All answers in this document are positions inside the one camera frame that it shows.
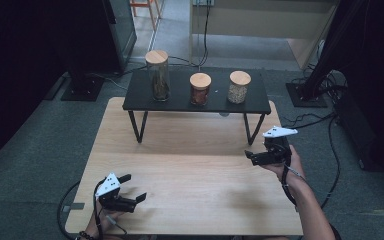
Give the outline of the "black stand base plate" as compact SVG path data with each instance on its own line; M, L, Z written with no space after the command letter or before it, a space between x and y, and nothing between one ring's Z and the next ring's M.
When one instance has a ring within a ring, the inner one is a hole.
M94 102L98 98L103 83L104 79L96 75L81 74L72 77L61 100Z

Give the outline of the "black metal stand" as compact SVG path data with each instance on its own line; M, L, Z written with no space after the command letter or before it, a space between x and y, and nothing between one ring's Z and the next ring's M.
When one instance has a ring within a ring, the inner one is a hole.
M339 46L347 28L353 21L364 0L340 0L331 19L327 38L321 56L309 76L286 83L286 89L294 107L324 108L327 106L322 95L328 92L346 90L345 86L323 83L328 79L339 59Z

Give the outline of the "grey table edge bracket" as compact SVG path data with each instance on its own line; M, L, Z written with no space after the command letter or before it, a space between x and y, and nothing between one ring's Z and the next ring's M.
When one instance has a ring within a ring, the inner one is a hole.
M84 209L85 203L72 203L70 205L64 205L62 207L63 212L69 212L71 210L82 210Z

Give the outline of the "light wooden desk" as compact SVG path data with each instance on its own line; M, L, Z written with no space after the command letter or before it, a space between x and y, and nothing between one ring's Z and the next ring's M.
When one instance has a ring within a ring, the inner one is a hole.
M340 0L214 0L193 6L189 34L283 38L305 68L325 38Z

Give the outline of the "person's right hand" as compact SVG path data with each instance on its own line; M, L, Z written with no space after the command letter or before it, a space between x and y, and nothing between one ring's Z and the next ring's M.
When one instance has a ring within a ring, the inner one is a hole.
M302 168L301 159L298 155L295 147L290 145L291 150L291 163L286 174L286 183L288 185L293 185L296 182L301 182L305 178L305 174ZM284 166L281 164L272 164L266 166L266 169L272 171L276 174L279 180L282 180Z

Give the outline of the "black metal shelf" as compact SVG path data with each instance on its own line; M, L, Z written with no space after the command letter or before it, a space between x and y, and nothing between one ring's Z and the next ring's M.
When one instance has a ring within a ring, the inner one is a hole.
M231 68L205 68L211 79L210 92L204 106L190 102L190 77L193 70L172 70L169 74L171 95L166 101L153 99L151 82L146 70L133 72L122 105L129 113L136 139L142 142L149 111L239 113L243 115L249 145L256 138L266 115L271 113L263 78L258 70L246 70L251 76L245 101L234 104L228 101Z

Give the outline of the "glass jar of red chilies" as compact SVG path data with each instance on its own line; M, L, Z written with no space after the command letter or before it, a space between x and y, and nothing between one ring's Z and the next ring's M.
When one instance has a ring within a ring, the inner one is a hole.
M190 77L190 102L205 105L211 85L211 77L205 73L195 73Z

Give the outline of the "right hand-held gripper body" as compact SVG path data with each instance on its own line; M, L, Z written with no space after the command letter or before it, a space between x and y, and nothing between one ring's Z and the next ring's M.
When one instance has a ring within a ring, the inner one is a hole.
M297 134L296 129L273 126L263 133L265 152L252 153L251 162L253 165L270 165L286 163L290 160L291 150L287 137Z

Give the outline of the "large dark monitor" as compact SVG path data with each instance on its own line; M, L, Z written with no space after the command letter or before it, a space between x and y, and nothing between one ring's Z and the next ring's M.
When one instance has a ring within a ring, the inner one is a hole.
M117 56L118 71L123 72L137 40L130 0L102 0Z

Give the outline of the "person's left hand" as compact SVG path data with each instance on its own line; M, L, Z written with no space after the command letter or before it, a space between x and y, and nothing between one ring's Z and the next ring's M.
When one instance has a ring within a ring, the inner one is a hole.
M96 222L95 213L99 214L100 223ZM94 238L104 236L104 233L114 226L118 218L123 215L123 212L108 211L102 209L99 202L96 203L96 210L92 212L90 221L85 229L85 232Z

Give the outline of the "glass jar of white beans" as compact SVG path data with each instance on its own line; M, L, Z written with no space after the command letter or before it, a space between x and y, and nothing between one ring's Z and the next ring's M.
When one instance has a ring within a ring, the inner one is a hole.
M245 71L233 71L230 74L230 86L227 98L231 103L241 104L245 101L251 76Z

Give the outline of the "dark curtain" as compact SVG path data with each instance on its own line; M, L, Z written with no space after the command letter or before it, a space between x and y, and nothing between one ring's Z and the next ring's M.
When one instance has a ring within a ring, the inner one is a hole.
M68 70L61 43L76 0L0 0L0 150Z
M363 0L343 41L339 71L373 134L366 143L368 158L384 170L384 0Z

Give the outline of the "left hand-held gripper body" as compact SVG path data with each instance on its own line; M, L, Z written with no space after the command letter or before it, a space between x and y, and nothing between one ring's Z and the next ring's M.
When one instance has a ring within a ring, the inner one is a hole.
M138 203L135 199L122 197L119 194L120 189L121 184L119 184L117 176L114 173L109 173L98 183L94 195L106 210L133 213Z

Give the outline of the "tall glass jar wooden lid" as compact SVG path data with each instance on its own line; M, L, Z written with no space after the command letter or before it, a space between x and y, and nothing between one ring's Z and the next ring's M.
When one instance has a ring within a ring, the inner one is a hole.
M168 54L163 50L151 50L146 53L145 60L153 98L166 101L170 96Z

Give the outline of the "orange wooden stool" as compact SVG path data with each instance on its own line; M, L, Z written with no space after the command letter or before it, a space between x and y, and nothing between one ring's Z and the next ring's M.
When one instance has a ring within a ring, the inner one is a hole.
M137 8L146 8L149 12L153 30L157 29L157 22L161 18L161 9L158 0L129 0L134 16L137 16Z

